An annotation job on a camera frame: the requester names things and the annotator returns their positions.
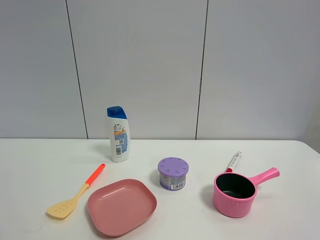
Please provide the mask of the white marker with red cap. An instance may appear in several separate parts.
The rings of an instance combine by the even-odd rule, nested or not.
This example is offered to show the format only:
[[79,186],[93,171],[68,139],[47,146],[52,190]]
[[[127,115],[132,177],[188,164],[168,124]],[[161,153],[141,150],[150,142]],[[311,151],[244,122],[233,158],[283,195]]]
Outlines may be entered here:
[[227,168],[225,169],[225,173],[232,173],[241,158],[242,158],[242,152],[238,151],[229,162]]

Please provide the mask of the white blue shampoo bottle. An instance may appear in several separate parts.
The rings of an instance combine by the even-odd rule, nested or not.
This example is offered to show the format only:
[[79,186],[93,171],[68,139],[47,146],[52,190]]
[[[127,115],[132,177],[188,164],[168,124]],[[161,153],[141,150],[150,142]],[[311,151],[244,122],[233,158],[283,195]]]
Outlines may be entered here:
[[125,111],[121,106],[108,107],[109,140],[111,160],[115,163],[129,159],[131,136],[130,127]]

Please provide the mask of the purple lidded round container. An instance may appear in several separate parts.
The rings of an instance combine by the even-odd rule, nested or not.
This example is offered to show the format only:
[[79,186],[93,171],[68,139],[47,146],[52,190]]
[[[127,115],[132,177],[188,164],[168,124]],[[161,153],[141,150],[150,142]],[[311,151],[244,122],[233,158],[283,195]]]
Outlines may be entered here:
[[167,157],[158,163],[157,169],[159,183],[164,189],[178,191],[185,187],[189,171],[189,165],[185,160],[178,157]]

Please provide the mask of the pink square plate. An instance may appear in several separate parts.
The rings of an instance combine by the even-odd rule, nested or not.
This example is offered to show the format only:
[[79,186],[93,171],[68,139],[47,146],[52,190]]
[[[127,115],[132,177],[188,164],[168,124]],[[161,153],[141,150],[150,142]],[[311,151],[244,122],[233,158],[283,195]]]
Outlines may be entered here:
[[96,229],[120,237],[147,222],[157,208],[154,194],[139,180],[123,179],[93,192],[87,209]]

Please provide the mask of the orange yellow slotted spatula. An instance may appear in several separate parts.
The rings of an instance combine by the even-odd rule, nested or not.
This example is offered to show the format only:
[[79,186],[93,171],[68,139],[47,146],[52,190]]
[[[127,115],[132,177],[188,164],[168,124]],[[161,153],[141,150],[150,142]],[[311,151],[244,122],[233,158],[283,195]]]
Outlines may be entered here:
[[78,193],[75,195],[75,197],[59,202],[49,207],[46,210],[46,214],[58,220],[63,220],[66,217],[68,217],[73,212],[73,210],[77,207],[77,204],[82,194],[91,187],[92,183],[101,174],[101,172],[104,170],[105,167],[106,167],[106,164],[102,163],[85,181],[85,183],[82,185],[82,187],[80,188]]

